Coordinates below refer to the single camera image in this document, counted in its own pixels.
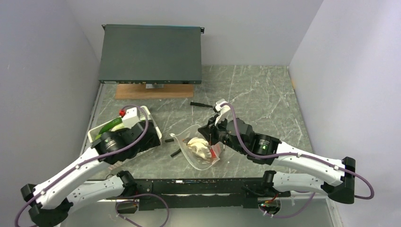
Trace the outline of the red peach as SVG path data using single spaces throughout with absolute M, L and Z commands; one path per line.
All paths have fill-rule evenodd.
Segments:
M 212 159 L 218 157 L 217 153 L 215 152 L 215 150 L 214 150 L 213 148 L 210 148 L 209 151 L 210 151 L 210 154 L 211 154 L 211 158 L 212 158 Z

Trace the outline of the green lettuce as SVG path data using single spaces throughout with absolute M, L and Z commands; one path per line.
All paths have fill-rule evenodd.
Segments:
M 118 124 L 118 125 L 112 127 L 111 129 L 109 129 L 107 132 L 116 131 L 116 130 L 123 129 L 123 128 L 124 128 L 123 123 L 120 123 L 120 124 Z M 96 135 L 96 137 L 94 138 L 94 140 L 97 140 L 98 138 L 100 138 L 101 135 L 102 135 L 102 133 L 99 133 L 98 135 Z

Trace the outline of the wooden board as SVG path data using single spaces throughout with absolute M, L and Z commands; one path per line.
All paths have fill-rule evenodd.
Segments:
M 162 88 L 146 88 L 144 84 L 119 84 L 114 97 L 116 100 L 169 99 L 192 98 L 193 94 L 194 86 L 190 84 L 167 84 Z

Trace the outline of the dark green rack server box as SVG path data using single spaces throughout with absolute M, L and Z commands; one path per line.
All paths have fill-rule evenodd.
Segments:
M 102 84 L 200 84 L 200 26 L 103 25 Z

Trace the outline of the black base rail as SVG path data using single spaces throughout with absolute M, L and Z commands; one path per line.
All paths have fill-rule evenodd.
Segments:
M 256 209 L 272 197 L 289 198 L 292 193 L 275 192 L 261 177 L 198 179 L 135 179 L 136 189 L 108 199 L 137 199 L 140 211 L 169 208 L 242 207 Z

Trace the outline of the orange handled pliers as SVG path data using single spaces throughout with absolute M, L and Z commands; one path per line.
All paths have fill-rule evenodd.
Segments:
M 179 148 L 178 145 L 174 144 L 174 143 L 175 143 L 175 140 L 174 140 L 173 138 L 171 138 L 171 139 L 166 139 L 166 140 L 164 140 L 164 142 L 165 142 L 165 143 L 168 143 L 168 144 L 171 144 L 170 147 L 171 147 L 171 150 L 173 151 L 173 152 L 170 154 L 170 157 L 171 157 L 171 158 L 176 157 L 177 155 L 179 155 L 179 154 L 182 152 L 181 148 Z

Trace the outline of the green cucumber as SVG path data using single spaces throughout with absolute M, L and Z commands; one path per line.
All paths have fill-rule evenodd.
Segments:
M 110 129 L 112 129 L 113 127 L 119 125 L 122 123 L 122 118 L 121 117 L 117 117 L 109 122 L 107 122 L 99 131 L 99 135 L 103 134 L 106 131 L 109 131 Z

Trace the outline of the clear dotted zip bag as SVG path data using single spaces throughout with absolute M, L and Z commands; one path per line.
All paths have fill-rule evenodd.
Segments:
M 210 145 L 209 141 L 198 132 L 200 127 L 195 124 L 181 133 L 171 133 L 170 136 L 178 143 L 189 164 L 193 168 L 203 171 L 220 160 L 219 156 L 223 151 L 223 146 L 220 142 Z

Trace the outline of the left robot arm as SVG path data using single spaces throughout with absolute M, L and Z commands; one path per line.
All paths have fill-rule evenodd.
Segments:
M 137 122 L 131 128 L 105 131 L 82 156 L 57 175 L 41 184 L 26 184 L 21 188 L 30 206 L 28 213 L 32 222 L 37 227 L 54 227 L 93 202 L 111 197 L 128 199 L 138 194 L 138 184 L 129 171 L 120 171 L 100 183 L 83 184 L 101 170 L 160 144 L 161 133 L 152 120 Z

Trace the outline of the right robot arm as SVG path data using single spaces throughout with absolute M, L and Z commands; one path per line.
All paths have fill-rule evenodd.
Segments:
M 254 132 L 251 125 L 239 118 L 215 124 L 216 117 L 198 128 L 211 145 L 222 143 L 254 163 L 284 166 L 300 170 L 299 174 L 266 172 L 261 192 L 266 196 L 286 191 L 326 194 L 331 200 L 352 204 L 355 200 L 356 161 L 351 157 L 331 159 L 297 149 L 278 138 Z

